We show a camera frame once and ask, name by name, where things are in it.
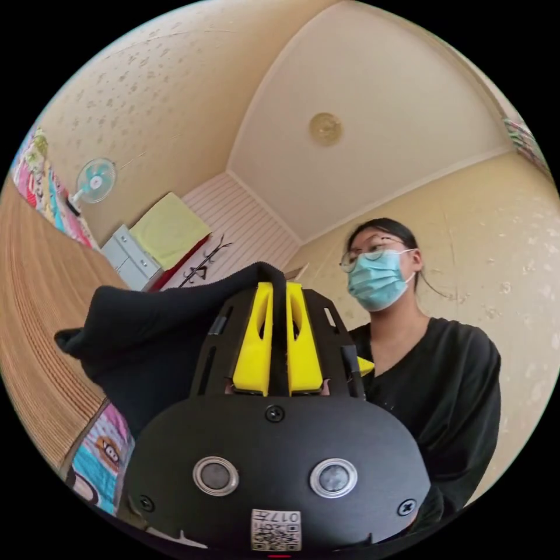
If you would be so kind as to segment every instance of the bamboo mat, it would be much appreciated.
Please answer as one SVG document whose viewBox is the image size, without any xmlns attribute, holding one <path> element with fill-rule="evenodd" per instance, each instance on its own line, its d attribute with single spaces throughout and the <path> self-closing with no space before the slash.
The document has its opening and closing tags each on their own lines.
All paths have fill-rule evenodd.
<svg viewBox="0 0 560 560">
<path fill-rule="evenodd" d="M 104 394 L 53 335 L 83 326 L 95 289 L 125 287 L 102 254 L 36 212 L 7 178 L 0 195 L 0 370 L 23 426 L 60 470 Z"/>
</svg>

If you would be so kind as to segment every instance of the electric fan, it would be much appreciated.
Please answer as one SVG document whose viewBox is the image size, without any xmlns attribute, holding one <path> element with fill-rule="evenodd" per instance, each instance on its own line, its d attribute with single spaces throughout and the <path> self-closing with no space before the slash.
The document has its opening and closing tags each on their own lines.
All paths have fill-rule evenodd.
<svg viewBox="0 0 560 560">
<path fill-rule="evenodd" d="M 94 204 L 103 200 L 113 188 L 117 179 L 115 164 L 103 157 L 87 163 L 76 182 L 77 191 L 67 197 L 68 208 L 76 215 L 81 214 L 79 202 Z"/>
</svg>

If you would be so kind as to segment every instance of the ceiling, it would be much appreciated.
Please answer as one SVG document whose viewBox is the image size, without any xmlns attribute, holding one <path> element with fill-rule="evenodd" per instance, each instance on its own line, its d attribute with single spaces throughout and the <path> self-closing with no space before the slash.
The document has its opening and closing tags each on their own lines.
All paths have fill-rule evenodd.
<svg viewBox="0 0 560 560">
<path fill-rule="evenodd" d="M 309 132 L 324 111 L 343 127 L 327 147 Z M 303 26 L 269 69 L 228 171 L 305 243 L 509 149 L 464 70 L 383 12 L 345 0 Z"/>
</svg>

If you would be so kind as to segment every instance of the black fabric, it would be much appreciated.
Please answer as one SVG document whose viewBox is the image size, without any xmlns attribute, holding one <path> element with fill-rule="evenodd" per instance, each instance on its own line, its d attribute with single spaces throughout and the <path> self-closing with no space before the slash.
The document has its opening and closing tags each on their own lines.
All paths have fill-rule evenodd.
<svg viewBox="0 0 560 560">
<path fill-rule="evenodd" d="M 350 335 L 358 355 L 375 362 L 370 325 Z M 432 481 L 411 531 L 461 510 L 480 483 L 498 441 L 500 366 L 482 330 L 432 318 L 400 362 L 364 378 L 367 400 L 396 416 L 418 442 Z"/>
<path fill-rule="evenodd" d="M 285 339 L 286 281 L 266 263 L 219 282 L 163 292 L 98 288 L 85 325 L 59 331 L 59 348 L 121 412 L 136 439 L 157 414 L 188 397 L 202 343 L 223 304 L 259 282 L 274 287 L 274 331 Z"/>
</svg>

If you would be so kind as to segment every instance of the blue surgical mask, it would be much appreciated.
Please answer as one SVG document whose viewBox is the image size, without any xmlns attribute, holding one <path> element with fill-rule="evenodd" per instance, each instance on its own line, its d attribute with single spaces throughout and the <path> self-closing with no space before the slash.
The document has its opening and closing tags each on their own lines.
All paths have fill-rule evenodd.
<svg viewBox="0 0 560 560">
<path fill-rule="evenodd" d="M 352 272 L 348 273 L 348 292 L 371 313 L 393 305 L 407 291 L 408 280 L 401 272 L 401 255 L 412 251 L 385 249 L 375 253 L 361 254 Z"/>
</svg>

